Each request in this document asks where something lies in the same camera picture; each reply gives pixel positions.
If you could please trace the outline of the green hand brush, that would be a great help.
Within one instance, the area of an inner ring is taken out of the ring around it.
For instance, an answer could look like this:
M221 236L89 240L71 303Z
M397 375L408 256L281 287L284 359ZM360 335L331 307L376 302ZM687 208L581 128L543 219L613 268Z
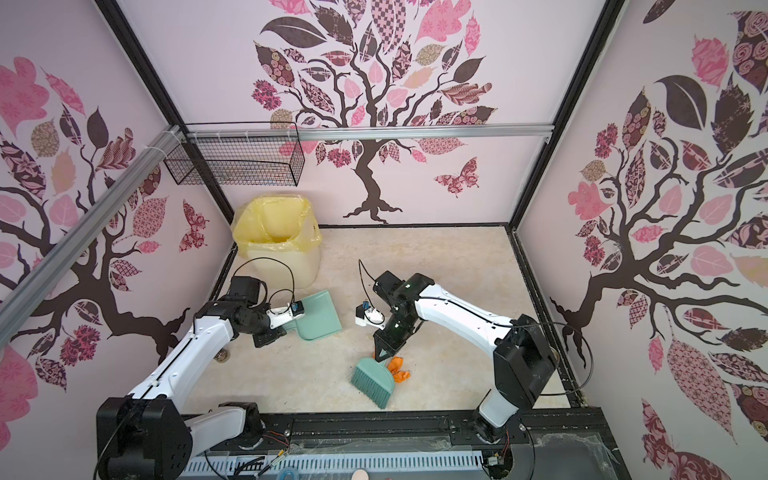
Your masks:
M393 374L373 358L356 364L350 383L380 409L386 408L395 390Z

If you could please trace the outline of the green dustpan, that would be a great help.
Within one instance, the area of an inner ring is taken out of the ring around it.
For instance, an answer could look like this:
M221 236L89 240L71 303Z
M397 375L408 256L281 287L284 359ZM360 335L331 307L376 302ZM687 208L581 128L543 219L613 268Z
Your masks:
M286 323L286 331L295 331L304 341L316 341L342 331L342 324L328 290L301 300L304 314Z

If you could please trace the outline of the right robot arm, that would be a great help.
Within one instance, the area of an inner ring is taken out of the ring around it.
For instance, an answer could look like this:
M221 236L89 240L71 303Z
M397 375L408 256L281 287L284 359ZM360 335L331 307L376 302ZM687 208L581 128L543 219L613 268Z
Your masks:
M557 370L558 354L528 315L496 315L420 273L402 280L386 271L373 281L373 291L391 312L373 334L373 360L379 365L399 353L422 321L446 328L489 356L494 386L474 412L475 431L488 443L499 440L513 416L532 409Z

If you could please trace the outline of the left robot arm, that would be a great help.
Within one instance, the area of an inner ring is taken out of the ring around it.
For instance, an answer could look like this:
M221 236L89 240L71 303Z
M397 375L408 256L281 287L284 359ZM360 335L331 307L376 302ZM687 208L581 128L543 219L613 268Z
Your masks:
M207 302L193 318L182 342L123 397L110 397L96 414L96 479L176 479L194 457L238 436L263 436L265 426L253 402L227 402L213 411L185 418L189 394L215 356L240 335L255 347L286 333L285 326L305 312L292 299L271 306L265 282L235 276L222 297Z

